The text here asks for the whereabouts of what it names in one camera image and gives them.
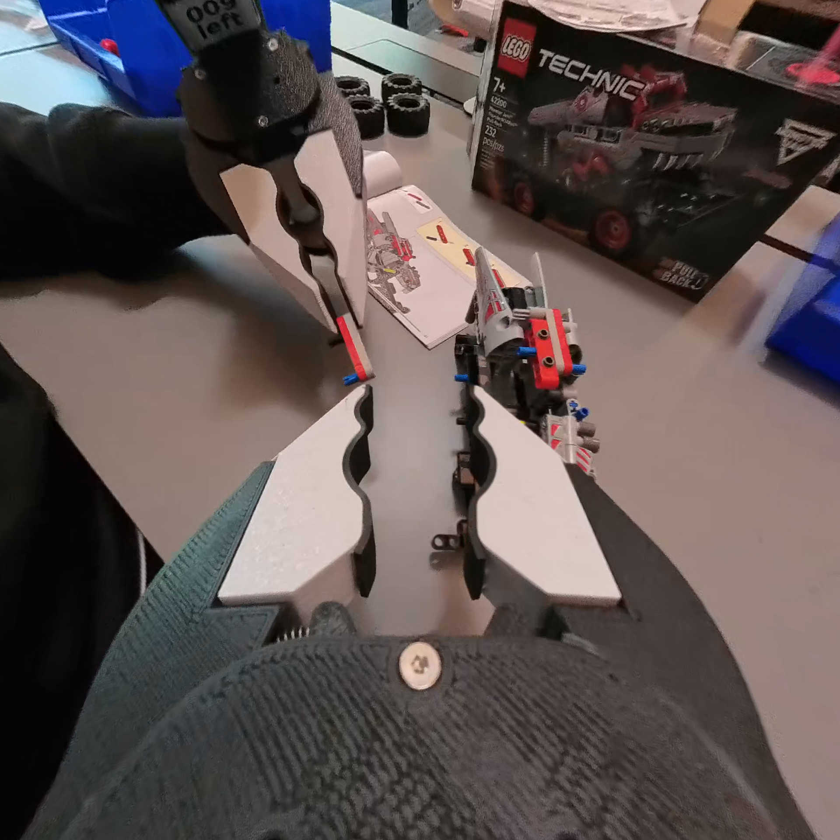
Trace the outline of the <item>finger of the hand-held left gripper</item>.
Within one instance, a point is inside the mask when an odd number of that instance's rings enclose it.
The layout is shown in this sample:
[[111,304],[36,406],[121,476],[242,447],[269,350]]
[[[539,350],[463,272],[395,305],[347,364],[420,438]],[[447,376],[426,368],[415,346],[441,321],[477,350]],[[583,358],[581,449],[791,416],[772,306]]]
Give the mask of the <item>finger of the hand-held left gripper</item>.
[[335,133],[325,129],[310,134],[295,158],[295,169],[321,209],[339,287],[361,327],[368,293],[366,205],[361,189],[351,182]]
[[339,333],[328,300],[305,260],[300,241],[278,213],[278,188],[267,170],[236,165],[220,174],[248,238],[248,245],[270,276],[332,335]]

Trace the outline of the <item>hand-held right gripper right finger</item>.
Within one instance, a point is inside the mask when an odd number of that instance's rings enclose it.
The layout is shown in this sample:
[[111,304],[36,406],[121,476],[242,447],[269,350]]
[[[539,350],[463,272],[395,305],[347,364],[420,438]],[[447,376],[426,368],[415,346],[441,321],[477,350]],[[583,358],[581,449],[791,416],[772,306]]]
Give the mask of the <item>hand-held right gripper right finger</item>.
[[465,387],[465,421],[475,483],[464,547],[469,596],[535,611],[619,606],[569,466],[478,385]]

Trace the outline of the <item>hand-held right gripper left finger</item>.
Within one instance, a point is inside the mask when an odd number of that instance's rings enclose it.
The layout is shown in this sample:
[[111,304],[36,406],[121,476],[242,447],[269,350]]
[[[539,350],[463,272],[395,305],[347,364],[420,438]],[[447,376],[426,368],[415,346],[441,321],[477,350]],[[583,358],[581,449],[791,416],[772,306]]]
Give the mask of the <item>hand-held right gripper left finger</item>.
[[371,385],[360,385],[273,461],[218,590],[222,606],[317,606],[370,596],[376,574],[371,502]]

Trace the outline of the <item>red toy brick beam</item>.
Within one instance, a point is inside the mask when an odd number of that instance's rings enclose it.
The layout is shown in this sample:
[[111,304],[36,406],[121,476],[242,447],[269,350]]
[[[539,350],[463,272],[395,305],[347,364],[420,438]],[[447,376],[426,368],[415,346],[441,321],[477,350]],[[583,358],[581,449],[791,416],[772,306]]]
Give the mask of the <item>red toy brick beam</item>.
[[351,314],[344,314],[336,318],[339,335],[350,357],[353,372],[343,378],[345,386],[352,386],[369,382],[375,378],[371,358],[362,341],[361,332]]

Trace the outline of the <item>brick-built toy truck model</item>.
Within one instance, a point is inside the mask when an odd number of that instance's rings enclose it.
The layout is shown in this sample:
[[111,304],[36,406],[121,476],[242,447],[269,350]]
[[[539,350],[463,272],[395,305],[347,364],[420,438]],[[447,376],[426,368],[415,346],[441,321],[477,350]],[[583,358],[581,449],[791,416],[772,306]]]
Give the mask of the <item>brick-built toy truck model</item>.
[[610,566],[606,520],[610,502],[596,481],[599,441],[581,404],[577,381],[585,373],[578,329],[571,310],[552,308],[546,298],[539,256],[534,255],[535,287],[500,281],[484,248],[476,250],[476,289],[467,327],[455,337],[455,380],[462,385],[464,444],[455,456],[452,487],[461,515],[454,533],[432,538],[434,556],[458,552],[463,561],[468,503],[475,489],[469,470],[465,388],[478,385],[550,446],[569,466],[574,487]]

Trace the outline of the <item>person's left forearm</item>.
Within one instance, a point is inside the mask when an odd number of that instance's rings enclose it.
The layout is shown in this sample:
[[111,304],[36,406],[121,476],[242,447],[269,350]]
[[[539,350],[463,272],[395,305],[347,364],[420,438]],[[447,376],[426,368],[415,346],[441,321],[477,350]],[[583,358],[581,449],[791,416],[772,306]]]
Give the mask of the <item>person's left forearm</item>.
[[1,278],[96,271],[132,280],[231,230],[187,169],[183,119],[65,103],[1,106]]

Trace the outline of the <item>building instruction booklet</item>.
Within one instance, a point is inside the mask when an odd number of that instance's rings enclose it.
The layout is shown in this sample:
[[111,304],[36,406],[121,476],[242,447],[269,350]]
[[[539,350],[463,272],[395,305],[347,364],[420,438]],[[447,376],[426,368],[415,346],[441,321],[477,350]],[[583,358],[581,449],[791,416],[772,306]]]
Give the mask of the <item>building instruction booklet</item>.
[[369,292],[431,350],[466,325],[479,244],[420,187],[403,182],[390,154],[364,153],[364,182]]

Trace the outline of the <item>blue storage bin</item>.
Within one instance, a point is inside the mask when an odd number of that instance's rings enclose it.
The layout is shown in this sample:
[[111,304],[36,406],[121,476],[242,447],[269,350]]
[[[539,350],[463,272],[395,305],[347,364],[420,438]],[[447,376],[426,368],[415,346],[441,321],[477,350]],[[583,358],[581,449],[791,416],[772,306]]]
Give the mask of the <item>blue storage bin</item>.
[[839,384],[839,216],[816,241],[764,345]]
[[38,5],[61,46],[111,88],[133,95],[106,1],[39,1]]
[[155,117],[179,114],[175,98],[190,46],[207,46],[256,20],[309,47],[319,72],[332,68],[329,1],[106,2],[111,38],[139,109]]

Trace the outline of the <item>person's black clothing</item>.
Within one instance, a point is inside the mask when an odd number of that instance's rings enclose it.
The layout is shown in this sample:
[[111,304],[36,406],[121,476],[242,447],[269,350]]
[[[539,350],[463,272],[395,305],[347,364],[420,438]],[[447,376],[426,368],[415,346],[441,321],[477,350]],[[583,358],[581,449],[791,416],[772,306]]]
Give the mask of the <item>person's black clothing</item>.
[[111,641],[162,567],[1,349],[1,837],[56,777]]

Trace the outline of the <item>white paper sheets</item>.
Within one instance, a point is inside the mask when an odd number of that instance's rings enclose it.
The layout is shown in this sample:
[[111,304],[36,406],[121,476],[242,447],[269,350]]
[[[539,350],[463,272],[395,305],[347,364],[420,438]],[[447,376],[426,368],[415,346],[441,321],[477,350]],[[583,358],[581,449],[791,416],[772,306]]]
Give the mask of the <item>white paper sheets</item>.
[[529,1],[553,21],[603,33],[643,33],[693,25],[705,1]]

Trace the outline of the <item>black toy set box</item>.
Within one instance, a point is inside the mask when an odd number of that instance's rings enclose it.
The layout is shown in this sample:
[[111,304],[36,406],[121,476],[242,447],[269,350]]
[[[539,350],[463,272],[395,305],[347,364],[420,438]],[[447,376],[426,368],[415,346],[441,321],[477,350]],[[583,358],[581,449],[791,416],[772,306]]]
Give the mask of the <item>black toy set box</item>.
[[702,299],[838,162],[838,104],[729,69],[726,53],[498,3],[473,189]]

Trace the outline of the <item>clear plastic case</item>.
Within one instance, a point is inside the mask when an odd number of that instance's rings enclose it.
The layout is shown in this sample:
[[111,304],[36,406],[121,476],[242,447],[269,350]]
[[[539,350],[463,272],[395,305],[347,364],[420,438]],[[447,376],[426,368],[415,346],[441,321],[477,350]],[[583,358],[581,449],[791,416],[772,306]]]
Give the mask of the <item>clear plastic case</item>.
[[727,68],[751,78],[839,103],[838,59],[822,59],[817,50],[740,31],[724,60]]

